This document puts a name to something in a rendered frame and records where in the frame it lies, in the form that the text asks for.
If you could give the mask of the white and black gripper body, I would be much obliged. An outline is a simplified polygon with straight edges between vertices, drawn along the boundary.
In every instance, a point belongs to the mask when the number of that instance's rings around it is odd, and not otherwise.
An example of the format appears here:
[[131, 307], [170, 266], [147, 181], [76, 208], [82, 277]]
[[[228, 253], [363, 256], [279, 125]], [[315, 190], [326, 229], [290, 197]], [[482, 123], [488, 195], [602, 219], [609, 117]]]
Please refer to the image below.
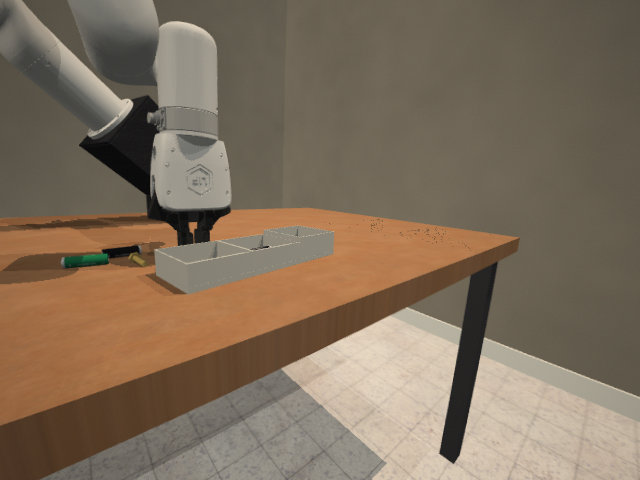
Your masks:
[[159, 205], [170, 211], [228, 208], [231, 183], [224, 142], [208, 133], [160, 131], [153, 142], [150, 188], [151, 199], [155, 190]]

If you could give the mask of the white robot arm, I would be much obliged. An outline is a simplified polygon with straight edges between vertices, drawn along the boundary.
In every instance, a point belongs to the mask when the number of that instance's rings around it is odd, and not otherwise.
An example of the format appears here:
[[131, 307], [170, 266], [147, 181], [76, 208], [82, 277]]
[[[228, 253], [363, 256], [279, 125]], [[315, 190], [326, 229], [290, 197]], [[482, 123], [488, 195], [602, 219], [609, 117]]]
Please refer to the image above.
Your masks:
[[[88, 59], [107, 79], [157, 86], [157, 131], [218, 137], [217, 47], [185, 22], [160, 26], [153, 0], [67, 0]], [[160, 37], [159, 37], [160, 32]], [[159, 42], [159, 44], [158, 44]], [[0, 53], [89, 127], [98, 139], [130, 113], [120, 100], [31, 12], [22, 0], [0, 0]]]

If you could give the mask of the green aa battery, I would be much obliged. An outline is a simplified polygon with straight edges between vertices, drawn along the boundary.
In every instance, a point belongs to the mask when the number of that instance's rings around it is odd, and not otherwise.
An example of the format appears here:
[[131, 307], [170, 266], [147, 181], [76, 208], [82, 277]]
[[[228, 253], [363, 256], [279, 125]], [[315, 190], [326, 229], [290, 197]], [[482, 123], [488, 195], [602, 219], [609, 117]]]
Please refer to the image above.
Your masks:
[[74, 268], [109, 264], [108, 254], [62, 257], [62, 268]]

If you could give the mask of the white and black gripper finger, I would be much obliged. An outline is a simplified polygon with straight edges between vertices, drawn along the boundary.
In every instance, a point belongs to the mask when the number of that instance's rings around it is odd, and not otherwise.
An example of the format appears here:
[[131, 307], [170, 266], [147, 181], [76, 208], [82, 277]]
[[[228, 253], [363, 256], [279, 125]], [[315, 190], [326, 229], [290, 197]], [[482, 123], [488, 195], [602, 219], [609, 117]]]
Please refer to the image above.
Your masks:
[[194, 236], [193, 233], [190, 232], [189, 228], [188, 211], [172, 211], [172, 214], [164, 212], [158, 203], [155, 190], [147, 215], [155, 219], [166, 221], [170, 226], [172, 226], [174, 230], [177, 231], [178, 246], [194, 244]]
[[210, 242], [210, 230], [220, 217], [231, 212], [230, 206], [220, 210], [197, 211], [197, 229], [194, 230], [194, 241], [196, 243]]

